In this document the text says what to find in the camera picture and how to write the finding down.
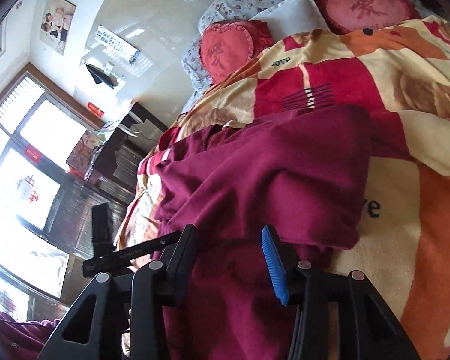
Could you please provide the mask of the purple sleeve left forearm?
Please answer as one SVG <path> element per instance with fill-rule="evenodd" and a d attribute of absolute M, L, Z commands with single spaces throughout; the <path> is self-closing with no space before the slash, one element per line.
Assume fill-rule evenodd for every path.
<path fill-rule="evenodd" d="M 0 311 L 0 359 L 38 359 L 59 322 L 59 319 L 17 322 Z"/>

